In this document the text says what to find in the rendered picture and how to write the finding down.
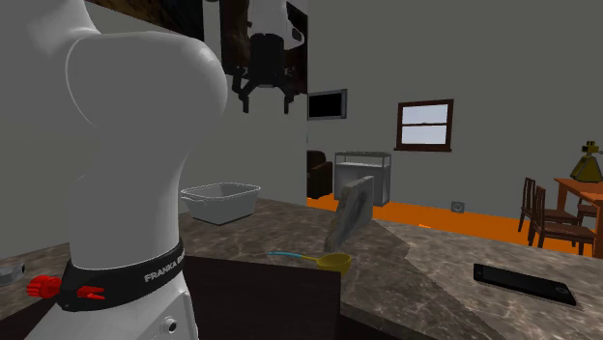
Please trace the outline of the brown wooden chair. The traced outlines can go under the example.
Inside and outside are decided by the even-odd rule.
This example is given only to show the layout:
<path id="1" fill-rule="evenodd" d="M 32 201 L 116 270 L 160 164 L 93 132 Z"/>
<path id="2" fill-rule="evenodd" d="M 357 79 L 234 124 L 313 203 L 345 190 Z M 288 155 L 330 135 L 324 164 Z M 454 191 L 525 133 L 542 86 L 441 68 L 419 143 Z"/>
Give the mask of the brown wooden chair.
<path id="1" fill-rule="evenodd" d="M 542 248 L 544 241 L 549 239 L 572 241 L 578 244 L 578 254 L 584 254 L 584 245 L 594 245 L 595 234 L 591 229 L 578 225 L 553 221 L 546 216 L 546 190 L 537 185 L 532 195 L 531 222 L 528 233 L 529 246 L 533 245 L 535 235 L 538 235 L 537 246 Z"/>
<path id="2" fill-rule="evenodd" d="M 520 214 L 520 222 L 518 225 L 518 231 L 522 231 L 523 222 L 525 217 L 532 218 L 533 213 L 533 205 L 535 199 L 535 190 L 536 190 L 536 182 L 534 179 L 525 178 L 522 192 L 522 205 L 521 205 L 521 214 Z M 556 222 L 556 223 L 565 223 L 571 225 L 579 225 L 579 220 L 577 216 L 570 214 L 565 211 L 551 210 L 546 209 L 544 213 L 546 222 Z"/>

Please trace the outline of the dark brown wall picture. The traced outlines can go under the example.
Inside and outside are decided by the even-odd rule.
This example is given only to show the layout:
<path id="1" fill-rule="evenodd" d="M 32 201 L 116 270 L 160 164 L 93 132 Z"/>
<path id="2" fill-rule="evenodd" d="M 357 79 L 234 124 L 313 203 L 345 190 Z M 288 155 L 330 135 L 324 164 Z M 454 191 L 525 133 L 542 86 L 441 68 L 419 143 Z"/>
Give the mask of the dark brown wall picture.
<path id="1" fill-rule="evenodd" d="M 203 39 L 204 8 L 218 0 L 87 0 L 109 10 L 146 21 L 164 29 Z M 249 0 L 225 0 L 219 6 L 222 66 L 231 75 L 249 64 Z M 284 52 L 286 80 L 296 93 L 307 92 L 307 45 Z"/>

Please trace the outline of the black wall screen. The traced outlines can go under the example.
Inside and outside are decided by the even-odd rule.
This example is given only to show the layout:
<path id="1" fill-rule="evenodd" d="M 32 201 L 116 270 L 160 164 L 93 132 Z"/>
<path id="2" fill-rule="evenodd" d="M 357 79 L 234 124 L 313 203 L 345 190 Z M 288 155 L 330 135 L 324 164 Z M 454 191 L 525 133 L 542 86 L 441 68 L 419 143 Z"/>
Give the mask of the black wall screen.
<path id="1" fill-rule="evenodd" d="M 307 120 L 347 118 L 347 89 L 311 93 L 307 97 Z"/>

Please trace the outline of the brown framed window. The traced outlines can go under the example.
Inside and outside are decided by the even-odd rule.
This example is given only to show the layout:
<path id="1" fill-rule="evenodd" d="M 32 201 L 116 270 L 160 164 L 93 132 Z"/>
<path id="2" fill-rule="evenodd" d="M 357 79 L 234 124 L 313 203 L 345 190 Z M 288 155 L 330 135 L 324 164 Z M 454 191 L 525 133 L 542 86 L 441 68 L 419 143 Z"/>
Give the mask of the brown framed window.
<path id="1" fill-rule="evenodd" d="M 395 151 L 451 152 L 454 99 L 399 102 Z"/>

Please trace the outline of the dark robot stand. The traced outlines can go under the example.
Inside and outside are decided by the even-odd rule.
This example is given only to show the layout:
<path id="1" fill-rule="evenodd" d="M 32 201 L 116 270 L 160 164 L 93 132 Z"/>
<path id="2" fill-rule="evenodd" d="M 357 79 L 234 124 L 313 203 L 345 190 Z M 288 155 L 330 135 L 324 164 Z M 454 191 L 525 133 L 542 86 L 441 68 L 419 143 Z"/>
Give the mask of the dark robot stand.
<path id="1" fill-rule="evenodd" d="M 335 340 L 341 275 L 181 256 L 117 269 L 67 265 L 49 302 L 0 340 Z"/>

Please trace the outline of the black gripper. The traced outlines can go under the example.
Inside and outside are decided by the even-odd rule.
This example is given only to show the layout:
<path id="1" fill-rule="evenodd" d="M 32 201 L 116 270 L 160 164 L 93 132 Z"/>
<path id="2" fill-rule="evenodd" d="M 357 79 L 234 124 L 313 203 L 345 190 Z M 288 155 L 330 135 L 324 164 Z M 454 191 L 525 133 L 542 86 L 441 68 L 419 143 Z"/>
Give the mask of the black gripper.
<path id="1" fill-rule="evenodd" d="M 297 94 L 294 70 L 285 68 L 284 39 L 276 34 L 257 33 L 250 38 L 248 76 L 242 85 L 245 67 L 233 73 L 232 91 L 243 104 L 243 113 L 249 112 L 249 95 L 261 86 L 277 87 L 283 93 L 283 113 L 289 113 Z"/>

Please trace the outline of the grey round tin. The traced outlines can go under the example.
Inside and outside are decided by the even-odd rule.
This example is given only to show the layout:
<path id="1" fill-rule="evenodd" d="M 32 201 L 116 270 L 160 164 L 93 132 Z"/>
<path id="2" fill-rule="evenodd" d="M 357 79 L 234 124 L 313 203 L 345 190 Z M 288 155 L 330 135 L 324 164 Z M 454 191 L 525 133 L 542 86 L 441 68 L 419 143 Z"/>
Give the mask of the grey round tin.
<path id="1" fill-rule="evenodd" d="M 24 263 L 11 265 L 9 267 L 0 267 L 0 287 L 14 284 L 24 277 L 26 266 Z"/>

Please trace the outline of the black phone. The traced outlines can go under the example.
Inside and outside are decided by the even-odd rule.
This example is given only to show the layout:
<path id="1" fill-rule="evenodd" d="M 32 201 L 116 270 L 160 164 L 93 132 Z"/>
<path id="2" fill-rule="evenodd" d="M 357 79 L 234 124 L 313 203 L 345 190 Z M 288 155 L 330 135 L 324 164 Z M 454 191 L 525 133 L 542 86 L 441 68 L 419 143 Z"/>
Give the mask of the black phone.
<path id="1" fill-rule="evenodd" d="M 564 283 L 546 278 L 474 264 L 474 280 L 571 306 L 577 305 L 576 299 Z"/>

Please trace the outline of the grey glass cabinet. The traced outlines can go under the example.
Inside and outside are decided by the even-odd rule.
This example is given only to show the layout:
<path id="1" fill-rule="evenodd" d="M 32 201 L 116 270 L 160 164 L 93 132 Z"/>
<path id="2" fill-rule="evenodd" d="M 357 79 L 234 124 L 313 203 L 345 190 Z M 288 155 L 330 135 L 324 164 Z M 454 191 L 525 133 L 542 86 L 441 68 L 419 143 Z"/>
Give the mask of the grey glass cabinet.
<path id="1" fill-rule="evenodd" d="M 345 186 L 369 181 L 373 185 L 373 205 L 390 201 L 391 153 L 341 151 L 334 153 L 333 195 L 339 200 Z"/>

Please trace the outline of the white rectangular basin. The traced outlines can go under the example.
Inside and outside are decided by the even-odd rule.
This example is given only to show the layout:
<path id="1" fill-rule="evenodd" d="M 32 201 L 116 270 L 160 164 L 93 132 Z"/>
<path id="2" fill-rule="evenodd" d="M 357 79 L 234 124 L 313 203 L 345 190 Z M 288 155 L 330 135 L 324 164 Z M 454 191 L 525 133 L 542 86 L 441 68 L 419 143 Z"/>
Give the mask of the white rectangular basin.
<path id="1" fill-rule="evenodd" d="M 252 215 L 260 190 L 253 184 L 206 184 L 183 189 L 181 199 L 193 218 L 223 225 Z"/>

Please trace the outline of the grey stone slab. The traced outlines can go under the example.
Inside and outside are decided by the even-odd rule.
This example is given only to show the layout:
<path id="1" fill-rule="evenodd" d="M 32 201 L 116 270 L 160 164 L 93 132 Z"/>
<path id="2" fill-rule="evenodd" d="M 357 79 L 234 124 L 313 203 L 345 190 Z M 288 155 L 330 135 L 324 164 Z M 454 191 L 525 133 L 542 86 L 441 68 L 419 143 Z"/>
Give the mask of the grey stone slab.
<path id="1" fill-rule="evenodd" d="M 326 252 L 337 251 L 356 230 L 373 218 L 374 177 L 366 176 L 345 184 L 335 216 L 325 239 Z"/>

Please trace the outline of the brown wooden table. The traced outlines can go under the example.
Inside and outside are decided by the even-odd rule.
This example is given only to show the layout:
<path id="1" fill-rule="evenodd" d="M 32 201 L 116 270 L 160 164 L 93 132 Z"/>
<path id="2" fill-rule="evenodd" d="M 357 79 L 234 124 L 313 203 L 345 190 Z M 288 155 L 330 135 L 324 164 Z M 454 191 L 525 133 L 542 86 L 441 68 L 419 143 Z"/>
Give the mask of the brown wooden table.
<path id="1" fill-rule="evenodd" d="M 555 178 L 559 184 L 557 210 L 564 211 L 567 192 L 578 196 L 579 198 L 590 202 L 596 207 L 595 237 L 592 246 L 592 257 L 603 259 L 603 175 L 601 182 L 581 182 L 576 177 L 570 176 L 568 179 Z"/>

